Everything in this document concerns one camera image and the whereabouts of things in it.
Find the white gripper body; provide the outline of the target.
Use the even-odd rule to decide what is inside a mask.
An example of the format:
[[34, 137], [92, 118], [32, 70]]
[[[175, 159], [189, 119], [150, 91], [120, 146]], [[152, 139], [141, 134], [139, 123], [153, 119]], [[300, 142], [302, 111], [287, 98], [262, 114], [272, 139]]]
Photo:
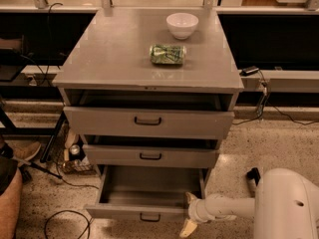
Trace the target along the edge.
[[230, 211], [232, 199], [223, 196], [208, 196], [205, 199], [192, 201], [188, 204], [188, 219], [196, 224], [208, 221], [230, 221], [236, 216]]

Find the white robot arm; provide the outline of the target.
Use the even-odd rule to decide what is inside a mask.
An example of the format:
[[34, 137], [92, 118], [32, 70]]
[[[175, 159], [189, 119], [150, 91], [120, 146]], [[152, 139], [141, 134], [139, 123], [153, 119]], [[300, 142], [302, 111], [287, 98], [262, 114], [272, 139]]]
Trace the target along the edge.
[[186, 195], [188, 216], [179, 233], [188, 237], [201, 223], [254, 219], [254, 239], [318, 239], [319, 187], [285, 168], [266, 171], [253, 198], [210, 194], [203, 199]]

